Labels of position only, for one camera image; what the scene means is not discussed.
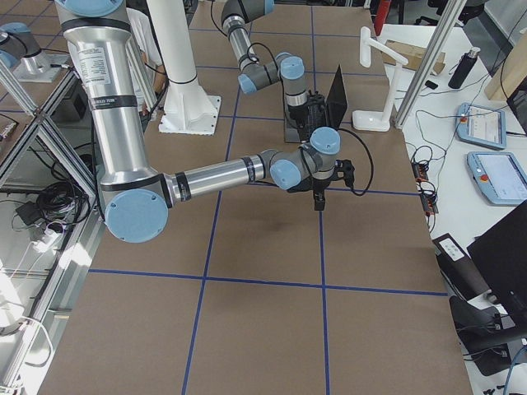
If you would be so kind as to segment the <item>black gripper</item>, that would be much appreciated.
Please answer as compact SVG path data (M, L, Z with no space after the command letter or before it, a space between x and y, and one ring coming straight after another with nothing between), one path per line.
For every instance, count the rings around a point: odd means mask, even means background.
M330 186L330 184L335 180L333 175L325 179L317 179L314 176L310 176L308 179L308 186L313 192L314 199L314 210L323 211L325 209L325 194L324 191Z
M309 118L307 105L287 105L287 117L294 121L296 126L305 126Z

